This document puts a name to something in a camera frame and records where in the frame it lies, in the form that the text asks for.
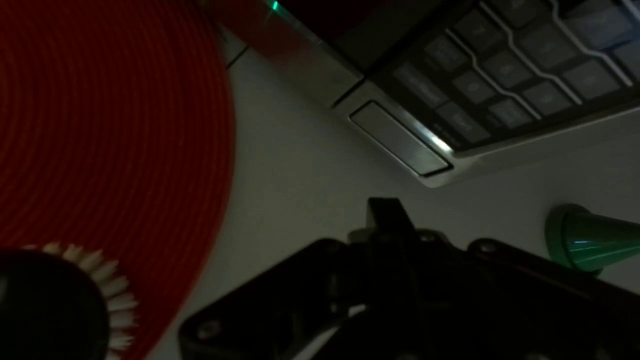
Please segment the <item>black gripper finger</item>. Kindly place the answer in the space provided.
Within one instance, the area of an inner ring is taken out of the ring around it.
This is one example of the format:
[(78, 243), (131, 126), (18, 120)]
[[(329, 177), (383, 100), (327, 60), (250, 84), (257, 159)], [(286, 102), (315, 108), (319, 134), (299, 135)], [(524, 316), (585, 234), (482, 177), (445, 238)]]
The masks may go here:
[(367, 228), (367, 243), (375, 248), (407, 250), (416, 242), (416, 228), (398, 197), (369, 197)]

